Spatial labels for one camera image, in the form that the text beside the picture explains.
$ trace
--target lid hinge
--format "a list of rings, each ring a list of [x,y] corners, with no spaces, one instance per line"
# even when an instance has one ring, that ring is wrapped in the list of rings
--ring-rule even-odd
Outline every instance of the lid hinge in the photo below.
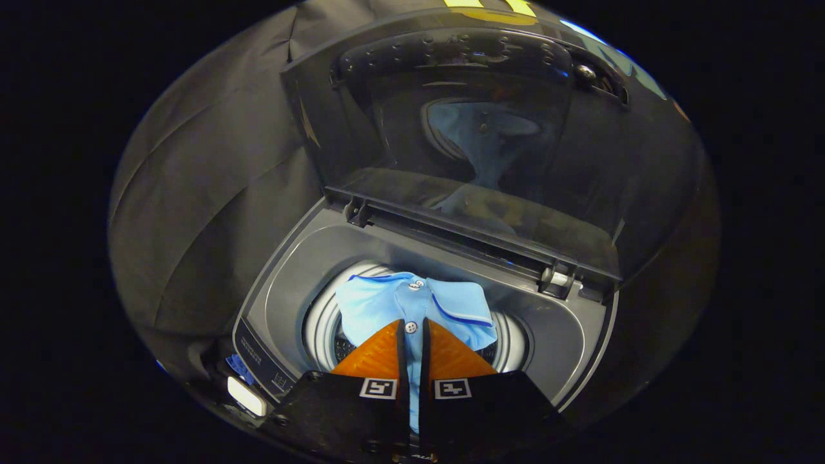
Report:
[[[575,269],[573,267],[565,265],[564,263],[556,262],[551,264],[541,273],[539,293],[566,299],[575,280],[574,271]]]
[[[367,201],[358,196],[353,196],[349,203],[344,206],[344,217],[346,222],[363,228],[367,225],[372,216],[372,208]]]

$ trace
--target yellow tape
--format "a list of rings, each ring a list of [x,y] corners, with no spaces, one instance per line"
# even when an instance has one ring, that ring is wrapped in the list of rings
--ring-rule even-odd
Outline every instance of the yellow tape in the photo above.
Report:
[[[530,5],[525,2],[524,0],[505,0],[510,8],[513,9],[513,12],[520,13],[522,15],[527,15],[529,17],[535,17],[535,13],[533,10],[530,9]]]
[[[474,8],[484,8],[484,5],[481,4],[481,0],[444,0],[444,4],[447,7],[474,7]]]
[[[447,7],[454,8],[454,11],[473,19],[502,22],[515,26],[529,26],[538,21],[535,18],[535,13],[524,0],[507,0],[507,3],[513,9],[513,12],[518,14],[488,10],[484,8],[480,0],[444,0]]]

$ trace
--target light blue shirt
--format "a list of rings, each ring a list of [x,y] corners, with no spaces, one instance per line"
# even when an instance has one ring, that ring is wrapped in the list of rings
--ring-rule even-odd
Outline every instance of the light blue shirt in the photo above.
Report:
[[[448,329],[477,351],[496,341],[496,329],[484,290],[473,282],[443,282],[411,272],[388,276],[352,276],[335,291],[341,325],[360,346],[394,320],[403,320],[410,384],[410,428],[418,433],[424,317]]]

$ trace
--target black background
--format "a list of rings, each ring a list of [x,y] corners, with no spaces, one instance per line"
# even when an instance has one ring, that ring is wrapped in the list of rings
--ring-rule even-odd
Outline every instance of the black background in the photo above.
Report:
[[[804,204],[815,176],[804,161],[809,148],[799,147],[815,130],[791,121],[813,99],[792,91],[817,80],[797,22],[813,12],[789,2],[549,6],[616,44],[679,101],[717,174],[724,237],[717,290],[672,365],[621,410],[536,461],[813,460],[790,437],[800,426],[814,430],[799,412],[821,412],[819,403],[780,407],[802,395],[792,384],[812,370],[797,368],[809,348],[788,336],[797,329],[779,315],[806,311],[794,298],[816,287],[802,282],[808,271],[799,263],[817,252],[765,251],[806,244],[815,232]],[[5,324],[14,335],[4,350],[13,394],[2,415],[12,435],[0,461],[293,461],[203,410],[158,368],[120,308],[106,255],[111,179],[141,116],[200,57],[281,7],[2,7],[7,245],[16,271]],[[789,76],[800,79],[784,83]]]

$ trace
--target washing machine lid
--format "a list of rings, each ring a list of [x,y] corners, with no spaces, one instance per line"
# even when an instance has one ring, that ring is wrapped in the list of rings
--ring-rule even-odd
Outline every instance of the washing machine lid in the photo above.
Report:
[[[618,283],[694,195],[698,139],[667,98],[519,28],[437,10],[358,30],[283,71],[297,126],[328,196]]]

